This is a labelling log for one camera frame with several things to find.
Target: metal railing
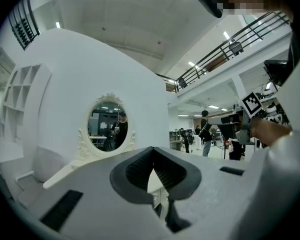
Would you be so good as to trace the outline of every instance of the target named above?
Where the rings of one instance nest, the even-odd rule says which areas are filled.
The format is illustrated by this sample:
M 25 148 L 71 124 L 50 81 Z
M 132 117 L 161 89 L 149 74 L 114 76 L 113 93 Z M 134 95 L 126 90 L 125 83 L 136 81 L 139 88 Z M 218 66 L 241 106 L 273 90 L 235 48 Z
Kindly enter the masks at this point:
M 19 0 L 9 13 L 8 19 L 12 32 L 22 49 L 25 50 L 35 37 L 40 35 L 30 0 Z
M 165 81 L 165 90 L 168 92 L 177 93 L 179 91 L 177 81 L 173 78 L 167 77 L 165 75 L 156 74 L 158 77 L 161 77 Z
M 178 77 L 175 91 L 178 92 L 179 89 L 186 88 L 197 79 L 204 77 L 233 57 L 243 53 L 244 48 L 251 47 L 255 42 L 262 41 L 269 33 L 287 24 L 289 24 L 289 19 L 282 12 L 265 13 L 209 52 Z

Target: ceiling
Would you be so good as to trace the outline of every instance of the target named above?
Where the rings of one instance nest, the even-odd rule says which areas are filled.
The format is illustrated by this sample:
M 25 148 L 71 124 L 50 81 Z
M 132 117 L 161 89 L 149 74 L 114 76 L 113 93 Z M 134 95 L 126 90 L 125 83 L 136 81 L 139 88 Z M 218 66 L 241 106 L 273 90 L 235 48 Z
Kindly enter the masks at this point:
M 273 59 L 286 60 L 287 57 L 288 51 Z M 269 76 L 261 66 L 258 68 L 251 68 L 241 73 L 239 76 L 247 94 L 251 92 L 261 92 L 269 82 Z M 182 115 L 200 115 L 203 110 L 207 110 L 210 115 L 214 116 L 223 113 L 221 110 L 222 108 L 231 111 L 232 106 L 238 103 L 238 97 L 234 82 L 228 80 L 191 98 L 187 102 L 179 105 L 177 109 L 179 114 Z M 219 107 L 220 109 L 210 108 L 208 107 L 209 105 Z
M 218 21 L 197 0 L 53 0 L 45 9 L 35 13 L 45 30 L 59 21 L 163 75 Z
M 180 60 L 167 73 L 167 76 L 177 79 L 191 68 L 189 62 L 196 64 L 203 57 L 227 40 L 223 34 L 224 31 L 226 31 L 230 36 L 233 36 L 245 26 L 246 23 L 244 22 L 242 15 L 227 15 L 223 17 L 221 21 L 219 21 L 212 29 L 210 29 L 206 35 L 204 35 L 184 54 L 183 57 L 180 58 Z

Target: white cushion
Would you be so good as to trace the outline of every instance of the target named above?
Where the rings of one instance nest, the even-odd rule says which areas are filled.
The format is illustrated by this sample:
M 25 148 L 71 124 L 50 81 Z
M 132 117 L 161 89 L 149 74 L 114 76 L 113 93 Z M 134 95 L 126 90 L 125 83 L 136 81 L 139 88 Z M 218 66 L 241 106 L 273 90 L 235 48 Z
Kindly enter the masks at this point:
M 33 159 L 34 177 L 44 183 L 65 166 L 64 158 L 52 150 L 38 147 Z

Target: white shelf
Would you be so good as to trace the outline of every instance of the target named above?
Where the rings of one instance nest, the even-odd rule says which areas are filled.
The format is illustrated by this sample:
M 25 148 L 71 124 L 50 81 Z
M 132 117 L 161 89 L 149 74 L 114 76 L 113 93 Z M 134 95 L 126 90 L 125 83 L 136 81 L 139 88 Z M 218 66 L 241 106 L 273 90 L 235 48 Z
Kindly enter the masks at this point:
M 2 138 L 2 141 L 22 146 L 25 139 L 31 139 L 34 136 L 32 128 L 36 129 L 36 127 L 33 114 L 35 114 L 35 118 L 38 117 L 42 95 L 50 75 L 50 70 L 42 64 L 13 70 L 11 79 L 5 88 L 6 93 L 1 107 L 0 139 Z M 27 129 L 30 129 L 29 132 L 24 130 L 24 123 Z
M 18 71 L 15 71 L 14 74 L 13 74 L 13 76 L 12 76 L 12 78 L 11 78 L 11 81 L 10 81 L 10 84 L 11 84 L 11 85 L 14 84 L 14 82 L 15 82 L 15 80 L 16 80 L 17 74 L 18 74 Z
M 20 75 L 19 84 L 20 85 L 24 84 L 25 79 L 26 79 L 27 75 L 29 74 L 30 69 L 31 69 L 31 66 L 26 66 L 19 70 L 19 75 Z
M 3 103 L 3 107 L 6 107 L 6 108 L 11 109 L 11 110 L 15 110 L 15 111 L 20 111 L 20 112 L 23 112 L 23 111 L 24 111 L 22 108 L 13 107 L 13 106 L 10 106 L 10 105 L 7 104 L 7 103 Z
M 32 66 L 31 67 L 31 70 L 28 71 L 25 79 L 24 79 L 24 82 L 23 84 L 24 85 L 31 85 L 39 68 L 40 68 L 41 65 L 35 65 L 35 66 Z

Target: shelf compartment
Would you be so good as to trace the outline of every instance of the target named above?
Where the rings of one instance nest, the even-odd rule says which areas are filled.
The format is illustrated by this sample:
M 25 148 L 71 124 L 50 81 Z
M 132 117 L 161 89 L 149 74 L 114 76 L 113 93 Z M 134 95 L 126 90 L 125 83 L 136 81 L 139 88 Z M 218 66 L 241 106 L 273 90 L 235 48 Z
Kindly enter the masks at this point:
M 13 86 L 12 87 L 12 107 L 16 108 L 17 107 L 17 101 L 18 101 L 18 97 L 20 94 L 20 90 L 21 90 L 21 86 Z
M 16 139 L 23 139 L 23 124 L 24 124 L 24 113 L 18 111 L 16 113 L 15 119 L 15 138 Z
M 30 86 L 29 85 L 25 85 L 22 87 L 22 100 L 20 102 L 21 103 L 21 108 L 24 109 L 26 106 L 26 101 L 27 101 L 27 97 L 29 94 L 29 90 L 30 90 Z
M 5 97 L 4 97 L 4 102 L 8 101 L 10 92 L 11 92 L 11 87 L 8 87 L 8 90 L 6 91 L 6 94 L 5 94 Z
M 0 117 L 0 120 L 3 122 L 6 120 L 6 113 L 7 113 L 7 107 L 3 106 L 2 112 L 1 112 L 1 117 Z
M 35 65 L 31 67 L 31 70 L 28 72 L 28 74 L 26 75 L 26 78 L 23 82 L 24 85 L 31 85 L 39 68 L 41 65 Z
M 31 66 L 26 66 L 26 67 L 21 68 L 21 70 L 20 70 L 20 84 L 21 85 L 24 84 L 24 82 L 27 78 L 27 75 L 30 72 L 30 69 L 31 69 Z
M 13 83 L 15 82 L 17 74 L 18 74 L 18 70 L 16 70 L 16 71 L 14 72 L 13 77 L 11 78 L 10 85 L 13 85 Z
M 5 125 L 1 124 L 0 125 L 0 138 L 4 138 L 5 136 Z
M 8 142 L 16 141 L 16 122 L 17 122 L 17 113 L 15 109 L 7 108 L 7 114 L 4 124 L 4 138 Z

